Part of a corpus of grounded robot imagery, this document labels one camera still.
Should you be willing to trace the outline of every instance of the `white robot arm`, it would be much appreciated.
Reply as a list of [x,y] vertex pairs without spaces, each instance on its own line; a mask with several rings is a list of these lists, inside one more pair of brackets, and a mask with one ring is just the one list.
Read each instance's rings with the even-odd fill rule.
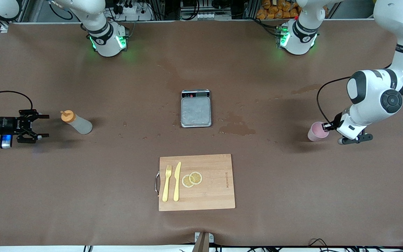
[[303,10],[298,20],[292,19],[282,24],[288,28],[290,36],[280,44],[280,47],[295,55],[307,53],[313,46],[318,28],[326,16],[323,6],[341,1],[343,0],[297,0]]
[[396,114],[403,104],[403,0],[377,0],[374,19],[384,29],[396,35],[393,62],[387,69],[355,72],[347,83],[352,105],[338,114],[332,125],[345,138],[339,144],[359,142],[360,133],[370,124]]
[[[13,21],[21,11],[21,0],[0,0],[0,20]],[[127,49],[128,30],[104,16],[104,0],[49,0],[60,8],[70,9],[81,21],[93,48],[102,56],[115,56]]]

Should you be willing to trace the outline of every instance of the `lemon slice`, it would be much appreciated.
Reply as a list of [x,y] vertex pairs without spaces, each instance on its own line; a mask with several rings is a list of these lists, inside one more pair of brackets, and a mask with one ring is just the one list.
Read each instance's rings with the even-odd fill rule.
[[194,184],[192,184],[192,182],[189,180],[189,174],[185,175],[182,179],[181,179],[181,183],[184,185],[185,188],[191,188],[194,186]]
[[200,174],[200,172],[193,172],[191,174],[189,174],[189,181],[194,184],[194,185],[198,185],[202,182],[203,177]]

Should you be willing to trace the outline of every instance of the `translucent bottle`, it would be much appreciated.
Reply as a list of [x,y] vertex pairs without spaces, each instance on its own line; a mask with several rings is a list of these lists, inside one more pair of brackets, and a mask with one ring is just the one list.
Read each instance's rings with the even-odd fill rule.
[[72,110],[60,111],[62,121],[71,125],[80,134],[88,134],[93,129],[93,124],[74,113]]

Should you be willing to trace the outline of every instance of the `fork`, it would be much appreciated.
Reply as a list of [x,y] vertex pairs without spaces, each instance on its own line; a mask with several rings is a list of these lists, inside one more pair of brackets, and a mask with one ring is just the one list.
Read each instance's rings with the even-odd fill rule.
[[166,167],[166,183],[164,184],[164,191],[163,191],[163,201],[168,201],[169,198],[169,178],[172,175],[172,166],[168,165]]

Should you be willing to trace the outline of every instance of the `yellow knife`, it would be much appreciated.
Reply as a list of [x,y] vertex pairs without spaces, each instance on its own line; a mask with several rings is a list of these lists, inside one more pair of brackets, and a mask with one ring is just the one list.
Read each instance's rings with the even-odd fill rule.
[[175,169],[175,179],[176,179],[176,183],[175,183],[175,190],[174,190],[174,201],[178,201],[179,200],[179,169],[181,168],[181,162],[178,162],[178,164],[176,165],[176,169]]

